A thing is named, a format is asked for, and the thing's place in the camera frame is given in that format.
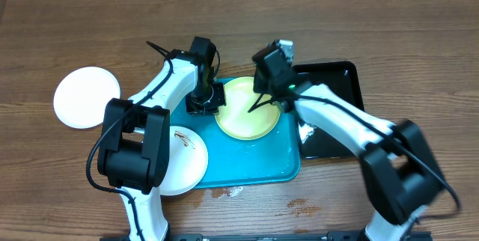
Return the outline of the yellow plate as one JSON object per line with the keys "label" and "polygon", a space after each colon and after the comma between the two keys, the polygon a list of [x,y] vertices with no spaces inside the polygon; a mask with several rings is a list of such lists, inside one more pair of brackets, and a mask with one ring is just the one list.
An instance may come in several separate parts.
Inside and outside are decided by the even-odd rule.
{"label": "yellow plate", "polygon": [[259,99],[253,91],[254,78],[244,76],[224,84],[225,106],[219,107],[215,116],[220,129],[239,140],[254,140],[268,134],[280,118],[280,109],[266,104],[252,112],[248,110]]}

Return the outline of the white plate with sauce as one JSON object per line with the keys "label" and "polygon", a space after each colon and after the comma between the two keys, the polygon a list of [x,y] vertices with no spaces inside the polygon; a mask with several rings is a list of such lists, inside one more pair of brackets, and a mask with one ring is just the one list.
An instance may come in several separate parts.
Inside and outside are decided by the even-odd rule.
{"label": "white plate with sauce", "polygon": [[181,195],[203,179],[208,166],[208,151],[203,139],[183,126],[170,127],[170,157],[160,195]]}

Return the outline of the pink white plate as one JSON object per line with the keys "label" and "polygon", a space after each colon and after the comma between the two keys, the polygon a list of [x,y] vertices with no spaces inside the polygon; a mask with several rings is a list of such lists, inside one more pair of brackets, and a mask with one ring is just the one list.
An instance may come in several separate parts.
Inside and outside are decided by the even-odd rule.
{"label": "pink white plate", "polygon": [[57,118],[74,129],[89,129],[103,122],[106,104],[120,97],[120,85],[108,70],[83,67],[59,83],[53,98]]}

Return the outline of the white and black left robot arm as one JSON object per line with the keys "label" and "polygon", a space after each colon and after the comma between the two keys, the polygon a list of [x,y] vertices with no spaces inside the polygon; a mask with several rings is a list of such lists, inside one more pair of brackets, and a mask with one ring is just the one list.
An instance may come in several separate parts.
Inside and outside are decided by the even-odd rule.
{"label": "white and black left robot arm", "polygon": [[101,136],[85,167],[95,189],[123,200],[130,224],[126,240],[168,236],[157,189],[169,164],[173,110],[184,101],[190,115],[215,115],[225,105],[223,85],[215,80],[219,69],[213,60],[220,58],[215,46],[154,49],[164,57],[164,67],[133,98],[107,103]]}

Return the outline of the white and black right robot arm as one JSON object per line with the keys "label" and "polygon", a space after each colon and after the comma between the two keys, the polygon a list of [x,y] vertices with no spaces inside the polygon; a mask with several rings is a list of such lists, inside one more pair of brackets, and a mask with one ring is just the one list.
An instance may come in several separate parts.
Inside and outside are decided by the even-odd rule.
{"label": "white and black right robot arm", "polygon": [[271,96],[358,157],[367,195],[375,209],[362,240],[404,240],[416,219],[446,187],[444,176],[419,127],[396,125],[342,100],[325,84],[254,78],[254,91]]}

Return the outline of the black plastic tray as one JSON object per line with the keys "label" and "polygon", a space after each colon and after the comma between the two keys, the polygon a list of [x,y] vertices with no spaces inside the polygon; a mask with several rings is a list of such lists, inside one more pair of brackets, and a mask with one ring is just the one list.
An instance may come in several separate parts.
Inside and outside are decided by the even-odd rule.
{"label": "black plastic tray", "polygon": [[[319,64],[299,64],[293,69],[305,76],[312,84],[326,84],[329,89],[349,104],[364,111],[356,66],[350,61]],[[305,123],[298,116],[296,134],[299,152],[304,159],[351,157],[352,154],[339,141],[320,128]]]}

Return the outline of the teal plastic tray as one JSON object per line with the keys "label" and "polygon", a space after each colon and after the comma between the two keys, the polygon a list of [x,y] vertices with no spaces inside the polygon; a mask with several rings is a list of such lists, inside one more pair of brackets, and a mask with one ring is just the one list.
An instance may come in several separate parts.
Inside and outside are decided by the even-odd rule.
{"label": "teal plastic tray", "polygon": [[171,114],[171,126],[196,132],[207,146],[207,170],[193,189],[283,182],[297,175],[300,158],[293,116],[281,113],[275,127],[254,140],[227,135],[215,116],[192,116],[185,102],[180,102]]}

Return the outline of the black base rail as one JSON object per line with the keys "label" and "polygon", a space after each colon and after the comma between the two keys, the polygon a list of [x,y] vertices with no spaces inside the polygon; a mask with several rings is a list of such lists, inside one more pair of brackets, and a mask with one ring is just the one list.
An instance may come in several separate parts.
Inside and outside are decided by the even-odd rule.
{"label": "black base rail", "polygon": [[170,241],[357,241],[363,240],[359,231],[331,231],[327,234],[279,234],[279,235],[222,235],[175,234]]}

